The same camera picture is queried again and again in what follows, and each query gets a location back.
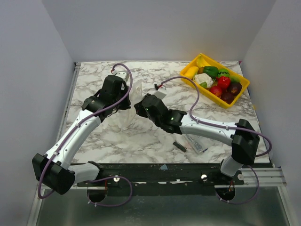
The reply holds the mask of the green toy bell pepper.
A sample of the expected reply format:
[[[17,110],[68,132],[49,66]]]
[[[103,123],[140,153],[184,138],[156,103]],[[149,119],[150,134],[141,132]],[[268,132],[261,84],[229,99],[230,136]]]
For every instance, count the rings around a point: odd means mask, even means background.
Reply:
[[[203,73],[206,73],[212,79],[215,79],[218,76],[219,69],[215,66],[204,66]]]

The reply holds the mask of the white toy cauliflower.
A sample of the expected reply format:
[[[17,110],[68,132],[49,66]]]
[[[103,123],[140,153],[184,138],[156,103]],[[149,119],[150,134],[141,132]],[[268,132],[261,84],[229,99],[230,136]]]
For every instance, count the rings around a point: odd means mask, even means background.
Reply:
[[[207,75],[206,73],[202,73],[202,74],[196,74],[193,78],[194,82],[198,85],[200,85],[201,87],[207,89],[212,87],[214,81],[212,80],[212,78]]]

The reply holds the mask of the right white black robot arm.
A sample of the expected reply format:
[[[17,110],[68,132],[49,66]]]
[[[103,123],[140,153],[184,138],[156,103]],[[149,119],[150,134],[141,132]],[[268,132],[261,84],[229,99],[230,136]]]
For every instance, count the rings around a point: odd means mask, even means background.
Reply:
[[[244,165],[253,165],[260,138],[249,121],[237,123],[198,119],[184,111],[168,109],[155,95],[147,94],[134,105],[137,115],[150,119],[167,133],[196,135],[210,138],[231,146],[232,153],[222,161],[216,173],[217,181],[223,185],[233,180]]]

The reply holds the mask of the clear zip top bag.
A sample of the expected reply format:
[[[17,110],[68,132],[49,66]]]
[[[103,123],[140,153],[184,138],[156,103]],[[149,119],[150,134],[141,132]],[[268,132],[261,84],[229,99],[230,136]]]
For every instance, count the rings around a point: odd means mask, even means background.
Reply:
[[[131,102],[130,109],[120,111],[120,113],[118,114],[117,126],[120,130],[125,130],[132,123],[132,120],[136,115],[136,109],[134,105],[142,100],[141,81],[136,81],[133,83],[128,97]]]

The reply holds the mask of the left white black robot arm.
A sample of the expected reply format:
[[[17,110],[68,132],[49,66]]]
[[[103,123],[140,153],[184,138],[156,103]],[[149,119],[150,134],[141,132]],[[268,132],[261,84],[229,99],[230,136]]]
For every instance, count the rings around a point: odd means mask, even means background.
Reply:
[[[38,188],[65,194],[77,183],[89,181],[94,186],[104,182],[101,166],[93,161],[71,165],[71,161],[88,136],[115,110],[130,108],[129,92],[133,77],[128,72],[108,75],[100,90],[88,97],[74,123],[44,155],[32,159]]]

